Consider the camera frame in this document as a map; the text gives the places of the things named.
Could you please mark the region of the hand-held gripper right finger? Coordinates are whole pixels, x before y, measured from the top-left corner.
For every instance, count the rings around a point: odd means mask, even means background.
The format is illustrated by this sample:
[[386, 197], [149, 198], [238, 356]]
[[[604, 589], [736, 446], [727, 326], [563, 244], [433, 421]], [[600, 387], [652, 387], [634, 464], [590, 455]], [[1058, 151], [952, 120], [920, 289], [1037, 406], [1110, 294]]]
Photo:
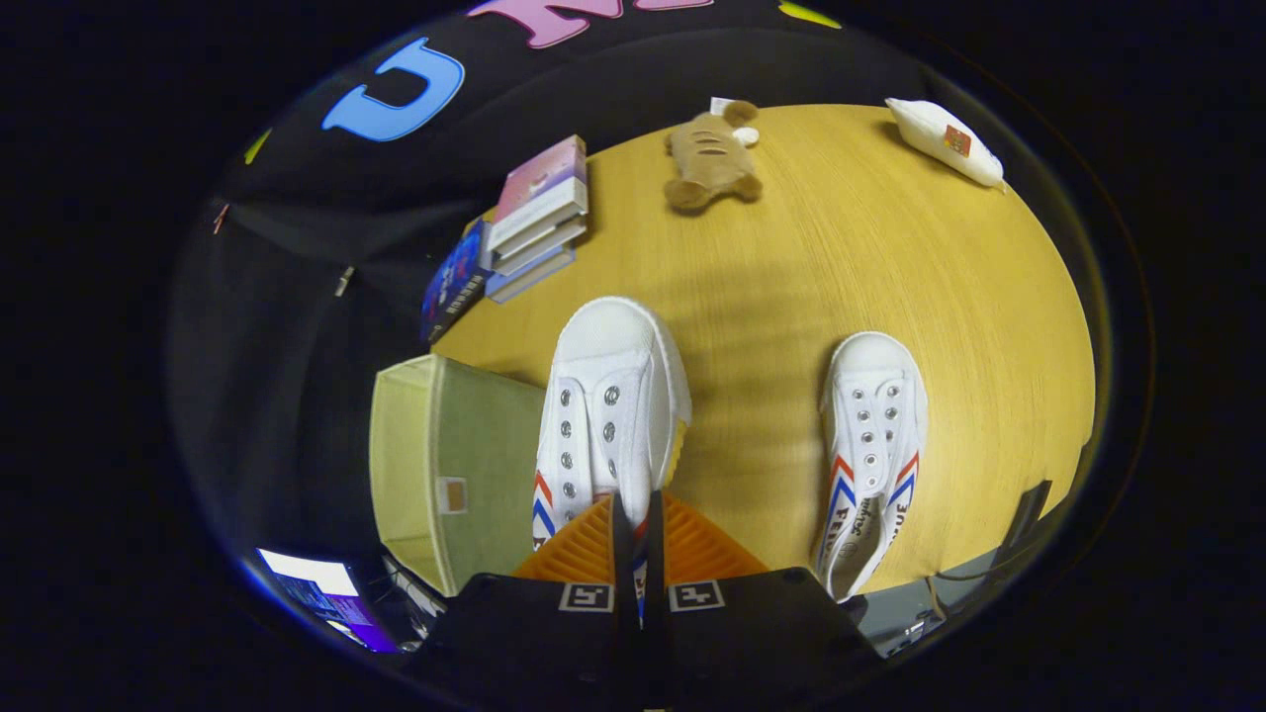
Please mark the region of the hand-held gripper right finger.
[[886, 663], [805, 568], [766, 568], [693, 505], [656, 492], [644, 630], [670, 711], [828, 711]]

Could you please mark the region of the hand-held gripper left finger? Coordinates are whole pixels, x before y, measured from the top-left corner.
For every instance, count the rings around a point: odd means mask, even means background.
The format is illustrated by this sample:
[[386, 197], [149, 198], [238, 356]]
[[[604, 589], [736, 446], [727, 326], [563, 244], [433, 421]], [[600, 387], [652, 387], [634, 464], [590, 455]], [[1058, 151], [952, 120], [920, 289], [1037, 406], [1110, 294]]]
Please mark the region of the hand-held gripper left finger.
[[471, 576], [404, 666], [458, 711], [637, 711], [639, 618], [630, 528], [613, 516], [615, 582]]

